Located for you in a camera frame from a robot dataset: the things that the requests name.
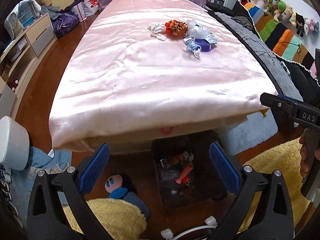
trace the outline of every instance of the mattress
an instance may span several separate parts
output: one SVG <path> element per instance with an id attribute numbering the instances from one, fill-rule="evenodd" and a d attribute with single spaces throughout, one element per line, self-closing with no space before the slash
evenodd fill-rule
<path id="1" fill-rule="evenodd" d="M 148 25 L 195 19 L 218 44 L 194 57 L 180 39 L 160 41 Z M 83 36 L 49 117 L 53 149 L 94 150 L 212 129 L 266 107 L 277 95 L 245 46 L 187 0 L 113 0 Z"/>

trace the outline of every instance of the light blue mat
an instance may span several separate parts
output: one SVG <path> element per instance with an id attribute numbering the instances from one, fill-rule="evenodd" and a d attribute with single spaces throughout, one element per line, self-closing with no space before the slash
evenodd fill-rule
<path id="1" fill-rule="evenodd" d="M 49 157 L 38 148 L 30 147 L 27 167 L 23 171 L 12 170 L 10 193 L 12 204 L 19 212 L 19 218 L 25 233 L 27 226 L 27 212 L 33 183 L 36 179 L 38 169 L 48 169 L 48 173 L 64 171 L 71 165 L 71 151 L 54 151 L 54 157 Z M 67 203 L 64 193 L 58 192 L 61 203 Z"/>
<path id="2" fill-rule="evenodd" d="M 248 120 L 231 131 L 219 134 L 223 149 L 228 155 L 236 155 L 268 140 L 278 132 L 278 126 L 271 113 L 267 116 L 258 112 L 247 116 Z"/>

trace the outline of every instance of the human hand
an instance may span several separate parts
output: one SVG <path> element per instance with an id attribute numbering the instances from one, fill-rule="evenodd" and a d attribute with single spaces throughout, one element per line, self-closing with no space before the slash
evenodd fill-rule
<path id="1" fill-rule="evenodd" d="M 307 172 L 309 171 L 309 163 L 307 160 L 308 157 L 308 151 L 306 147 L 306 136 L 303 134 L 300 139 L 299 143 L 302 144 L 301 149 L 300 149 L 300 155 L 301 155 L 301 162 L 300 162 L 300 174 L 302 177 L 305 177 Z M 315 157 L 316 159 L 320 160 L 320 149 L 317 149 L 315 151 Z"/>

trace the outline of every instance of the white stool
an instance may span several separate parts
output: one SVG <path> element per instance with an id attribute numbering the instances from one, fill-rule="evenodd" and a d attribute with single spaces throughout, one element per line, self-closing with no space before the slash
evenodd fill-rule
<path id="1" fill-rule="evenodd" d="M 22 171 L 29 158 L 27 130 L 8 116 L 0 120 L 0 163 Z"/>

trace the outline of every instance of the colorful striped blanket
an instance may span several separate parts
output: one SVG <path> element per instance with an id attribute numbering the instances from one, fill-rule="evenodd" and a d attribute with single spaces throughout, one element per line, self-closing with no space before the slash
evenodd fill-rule
<path id="1" fill-rule="evenodd" d="M 291 30 L 282 23 L 277 23 L 271 15 L 265 15 L 254 4 L 248 2 L 243 6 L 249 12 L 261 40 L 269 49 L 285 60 L 302 65 L 316 78 L 315 59 Z"/>

